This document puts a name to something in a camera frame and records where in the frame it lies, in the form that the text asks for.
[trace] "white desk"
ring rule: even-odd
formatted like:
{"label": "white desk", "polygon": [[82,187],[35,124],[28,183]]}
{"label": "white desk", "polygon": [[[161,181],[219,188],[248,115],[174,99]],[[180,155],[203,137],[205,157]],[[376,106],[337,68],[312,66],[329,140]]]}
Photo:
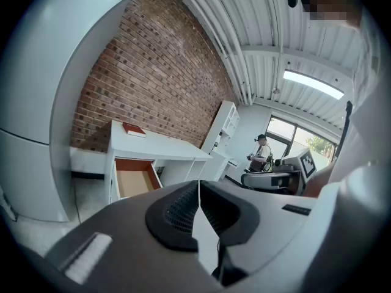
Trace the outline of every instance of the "white desk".
{"label": "white desk", "polygon": [[147,135],[145,138],[130,136],[125,132],[121,122],[111,122],[111,138],[104,174],[108,203],[115,158],[153,161],[153,167],[157,160],[165,161],[160,177],[163,186],[198,179],[206,161],[211,158],[187,141],[143,130]]}

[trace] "window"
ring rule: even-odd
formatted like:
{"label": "window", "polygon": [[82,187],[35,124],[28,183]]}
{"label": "window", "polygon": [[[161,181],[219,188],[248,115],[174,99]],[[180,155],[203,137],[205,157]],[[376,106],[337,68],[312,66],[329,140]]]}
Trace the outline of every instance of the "window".
{"label": "window", "polygon": [[273,154],[274,159],[281,159],[283,155],[285,154],[288,145],[286,143],[282,143],[280,141],[277,141],[273,139],[272,137],[268,137],[268,143],[271,150],[271,153]]}
{"label": "window", "polygon": [[267,132],[290,141],[294,133],[294,125],[272,117],[270,118]]}
{"label": "window", "polygon": [[297,128],[294,135],[291,151],[310,148],[317,170],[321,170],[331,163],[334,155],[334,144],[322,137],[302,128]]}
{"label": "window", "polygon": [[270,119],[266,136],[274,159],[280,159],[289,153],[310,148],[317,170],[321,170],[331,163],[337,146],[298,125],[276,117]]}
{"label": "window", "polygon": [[272,117],[266,136],[274,159],[283,158],[292,141],[295,127],[291,123]]}

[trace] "white cabinet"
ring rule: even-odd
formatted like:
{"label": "white cabinet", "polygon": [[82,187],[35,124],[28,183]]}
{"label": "white cabinet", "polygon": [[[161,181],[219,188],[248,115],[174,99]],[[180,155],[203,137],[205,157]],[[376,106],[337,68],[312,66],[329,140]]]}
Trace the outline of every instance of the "white cabinet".
{"label": "white cabinet", "polygon": [[200,179],[201,180],[210,180],[218,181],[222,173],[225,170],[225,167],[228,164],[228,161],[232,158],[225,153],[218,153],[212,151],[210,153],[212,159],[206,162],[205,168],[203,169]]}
{"label": "white cabinet", "polygon": [[223,101],[201,147],[204,152],[210,153],[213,158],[205,164],[200,179],[219,180],[229,160],[233,159],[233,157],[225,153],[225,148],[233,137],[239,121],[240,118],[235,104]]}
{"label": "white cabinet", "polygon": [[[0,161],[11,157],[28,173],[14,181],[3,164],[0,186],[18,213],[68,220],[74,204],[69,145],[75,109],[127,2],[35,0],[10,36],[0,58],[0,129],[15,140],[0,152]],[[33,170],[38,172],[29,178]]]}
{"label": "white cabinet", "polygon": [[223,101],[201,150],[210,153],[214,147],[214,143],[218,140],[218,136],[220,135],[221,138],[218,148],[221,153],[224,152],[225,147],[229,144],[229,141],[238,127],[239,120],[240,118],[235,103]]}

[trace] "white pipe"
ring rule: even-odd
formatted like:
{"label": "white pipe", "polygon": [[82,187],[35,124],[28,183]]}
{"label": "white pipe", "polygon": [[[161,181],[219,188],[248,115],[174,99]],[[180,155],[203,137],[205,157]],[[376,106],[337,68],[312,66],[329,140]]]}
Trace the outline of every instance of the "white pipe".
{"label": "white pipe", "polygon": [[278,88],[278,84],[279,84],[279,74],[280,74],[280,70],[281,70],[281,64],[282,64],[282,56],[283,56],[283,22],[282,22],[282,15],[281,15],[281,9],[280,9],[280,3],[279,3],[279,0],[276,0],[276,3],[277,3],[277,11],[278,11],[278,14],[277,15],[277,21],[279,21],[279,42],[280,42],[280,53],[279,53],[279,57],[278,57],[278,65],[277,65],[277,71],[276,71],[276,82],[274,84],[274,88]]}
{"label": "white pipe", "polygon": [[252,98],[251,98],[252,94],[251,94],[251,86],[250,86],[250,80],[249,80],[249,72],[247,70],[246,62],[244,61],[244,56],[243,56],[243,53],[242,53],[242,50],[241,50],[241,47],[239,44],[238,36],[235,32],[235,29],[233,28],[233,24],[231,22],[231,19],[228,17],[227,12],[225,11],[224,6],[222,5],[222,2],[220,0],[210,0],[210,1],[212,1],[213,5],[216,6],[218,12],[220,13],[221,19],[225,23],[225,26],[227,27],[228,32],[233,40],[233,44],[235,46],[236,52],[239,55],[239,61],[242,66],[244,81],[247,86],[247,93],[249,96],[250,105],[252,105]]}
{"label": "white pipe", "polygon": [[236,87],[236,89],[237,89],[237,91],[239,93],[240,100],[242,100],[241,89],[239,88],[238,81],[237,81],[237,79],[235,77],[236,74],[233,71],[233,68],[232,68],[232,65],[231,65],[231,61],[230,61],[227,53],[225,52],[225,49],[224,49],[223,45],[221,44],[220,38],[217,36],[216,31],[214,30],[214,28],[213,28],[212,24],[210,23],[209,19],[207,18],[205,12],[200,8],[200,6],[197,3],[197,1],[196,0],[190,0],[190,2],[193,3],[194,7],[197,9],[197,11],[201,14],[202,18],[205,20],[206,25],[208,25],[210,31],[212,32],[213,36],[215,37],[217,43],[219,44],[219,47],[221,48],[221,51],[223,52],[224,57],[227,59],[228,67],[229,67],[229,69],[231,71],[231,74],[233,75],[233,78],[234,78],[233,79],[233,83],[235,84],[235,87]]}
{"label": "white pipe", "polygon": [[219,35],[222,38],[223,43],[227,47],[228,54],[229,54],[229,56],[231,58],[232,64],[233,64],[233,66],[235,68],[235,71],[236,71],[236,75],[237,75],[237,77],[239,79],[240,87],[242,89],[244,103],[247,104],[247,97],[246,97],[246,94],[245,94],[246,91],[244,90],[244,87],[243,87],[242,75],[241,75],[238,63],[236,62],[236,57],[233,54],[233,51],[232,51],[231,46],[230,46],[230,43],[228,42],[227,36],[226,36],[224,30],[222,29],[220,22],[218,21],[218,19],[216,18],[216,16],[214,15],[213,11],[210,9],[210,7],[206,3],[206,1],[205,0],[196,0],[196,1],[201,5],[201,7],[204,9],[205,13],[211,19],[211,22],[214,24],[217,32],[219,33]]}

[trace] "black cable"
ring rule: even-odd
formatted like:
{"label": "black cable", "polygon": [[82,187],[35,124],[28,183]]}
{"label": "black cable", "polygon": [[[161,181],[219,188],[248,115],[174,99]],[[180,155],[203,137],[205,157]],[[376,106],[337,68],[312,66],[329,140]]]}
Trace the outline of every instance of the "black cable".
{"label": "black cable", "polygon": [[76,206],[76,211],[78,212],[78,219],[79,219],[79,223],[81,223],[81,220],[80,220],[80,213],[79,213],[79,208],[78,208],[78,201],[76,199],[76,184],[75,184],[75,180],[73,180],[73,191],[75,193],[75,206]]}
{"label": "black cable", "polygon": [[352,114],[353,104],[348,101],[346,103],[346,117],[345,117],[345,125],[343,127],[342,136],[340,140],[340,144],[338,146],[337,152],[334,154],[334,157],[338,158],[342,149],[343,142],[345,141],[346,133],[348,132],[349,123],[350,123],[350,115]]}

